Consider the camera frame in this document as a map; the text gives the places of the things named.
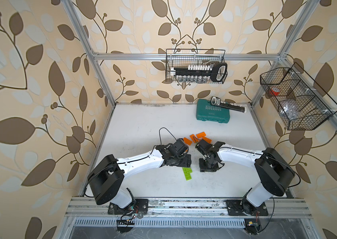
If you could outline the green brick lowest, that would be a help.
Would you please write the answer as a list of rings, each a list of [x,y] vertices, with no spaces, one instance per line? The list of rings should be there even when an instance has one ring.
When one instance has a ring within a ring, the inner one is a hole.
[[[190,174],[185,174],[184,176],[185,176],[185,180],[186,180],[186,181],[188,181],[188,180],[191,180],[191,179],[192,179],[192,177],[191,177],[191,175],[190,175]]]

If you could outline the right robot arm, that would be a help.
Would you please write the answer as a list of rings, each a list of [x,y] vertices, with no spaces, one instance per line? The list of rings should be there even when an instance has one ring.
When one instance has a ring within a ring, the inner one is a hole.
[[[203,155],[199,161],[201,172],[216,172],[218,164],[237,163],[255,169],[260,183],[244,196],[242,204],[252,208],[260,207],[273,196],[281,197],[290,186],[296,172],[273,148],[266,150],[248,150],[233,147],[224,142],[215,144],[201,140],[195,148]]]

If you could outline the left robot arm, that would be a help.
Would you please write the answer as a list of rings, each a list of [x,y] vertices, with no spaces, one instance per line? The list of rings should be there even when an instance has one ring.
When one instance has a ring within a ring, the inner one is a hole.
[[[121,209],[135,205],[134,197],[129,189],[123,189],[123,180],[146,170],[162,166],[191,166],[189,147],[179,138],[174,143],[156,145],[149,152],[128,158],[115,158],[110,154],[89,173],[87,186],[93,194],[97,205],[108,202]]]

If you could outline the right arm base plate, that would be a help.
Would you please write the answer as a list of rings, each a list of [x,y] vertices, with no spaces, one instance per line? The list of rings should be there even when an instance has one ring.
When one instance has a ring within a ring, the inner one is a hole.
[[[225,201],[229,216],[268,216],[269,212],[263,202],[259,207],[253,206],[247,200],[229,199]]]

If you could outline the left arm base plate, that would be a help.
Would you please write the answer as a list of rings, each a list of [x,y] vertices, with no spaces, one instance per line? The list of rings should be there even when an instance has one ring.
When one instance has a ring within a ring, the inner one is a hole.
[[[137,216],[144,216],[147,214],[148,208],[148,199],[135,199],[125,208],[120,208],[118,205],[110,203],[107,213],[109,215],[128,215],[135,213]]]

